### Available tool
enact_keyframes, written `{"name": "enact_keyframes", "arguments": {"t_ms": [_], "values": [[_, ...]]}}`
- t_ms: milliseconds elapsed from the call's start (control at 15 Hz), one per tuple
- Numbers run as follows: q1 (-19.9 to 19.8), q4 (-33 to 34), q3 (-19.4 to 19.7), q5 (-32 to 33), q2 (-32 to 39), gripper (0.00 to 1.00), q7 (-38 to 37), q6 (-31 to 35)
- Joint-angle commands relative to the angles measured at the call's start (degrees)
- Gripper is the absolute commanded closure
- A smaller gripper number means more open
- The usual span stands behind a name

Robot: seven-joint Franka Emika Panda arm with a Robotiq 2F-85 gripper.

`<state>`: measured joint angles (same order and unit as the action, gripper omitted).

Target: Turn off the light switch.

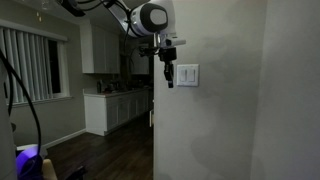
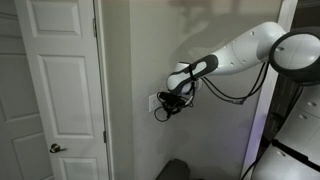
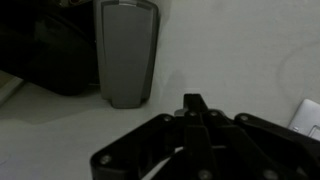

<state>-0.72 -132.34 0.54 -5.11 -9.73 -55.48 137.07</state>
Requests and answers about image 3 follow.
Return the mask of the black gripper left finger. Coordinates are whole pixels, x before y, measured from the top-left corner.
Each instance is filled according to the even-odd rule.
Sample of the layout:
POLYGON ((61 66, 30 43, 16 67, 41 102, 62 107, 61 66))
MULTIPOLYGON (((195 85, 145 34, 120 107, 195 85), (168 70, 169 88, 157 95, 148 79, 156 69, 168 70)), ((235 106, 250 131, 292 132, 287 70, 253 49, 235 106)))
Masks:
POLYGON ((93 180, 142 180, 160 163, 156 180, 211 178, 214 156, 204 123, 208 107, 199 94, 186 94, 176 115, 160 114, 94 153, 93 180))

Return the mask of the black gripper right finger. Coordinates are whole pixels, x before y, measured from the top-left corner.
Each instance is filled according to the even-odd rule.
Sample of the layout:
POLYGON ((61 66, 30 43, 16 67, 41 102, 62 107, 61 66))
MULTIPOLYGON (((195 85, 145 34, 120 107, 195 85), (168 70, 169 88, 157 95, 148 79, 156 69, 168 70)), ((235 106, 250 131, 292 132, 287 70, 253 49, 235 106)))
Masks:
POLYGON ((199 176, 207 180, 320 180, 319 142, 242 113, 199 103, 199 176))

